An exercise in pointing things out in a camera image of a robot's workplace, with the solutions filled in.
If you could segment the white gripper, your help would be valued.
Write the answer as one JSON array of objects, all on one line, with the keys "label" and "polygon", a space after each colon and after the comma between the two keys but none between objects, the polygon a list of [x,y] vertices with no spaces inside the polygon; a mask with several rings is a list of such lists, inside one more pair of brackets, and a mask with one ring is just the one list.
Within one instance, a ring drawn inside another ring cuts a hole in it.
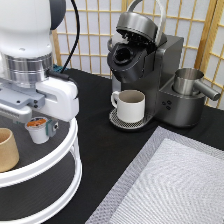
[{"label": "white gripper", "polygon": [[[35,83],[34,86],[38,93],[45,96],[45,104],[40,109],[33,109],[32,112],[36,111],[65,122],[69,122],[78,114],[79,90],[73,80],[49,77]],[[50,119],[46,123],[46,134],[53,137],[58,128],[58,121]]]}]

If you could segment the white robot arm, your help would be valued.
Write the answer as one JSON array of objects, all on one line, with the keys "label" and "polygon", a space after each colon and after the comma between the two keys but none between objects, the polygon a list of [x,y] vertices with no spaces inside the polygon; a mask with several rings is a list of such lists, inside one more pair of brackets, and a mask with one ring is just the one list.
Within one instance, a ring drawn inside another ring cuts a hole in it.
[{"label": "white robot arm", "polygon": [[0,115],[21,123],[33,111],[71,121],[78,88],[53,70],[51,32],[63,20],[65,0],[0,0]]}]

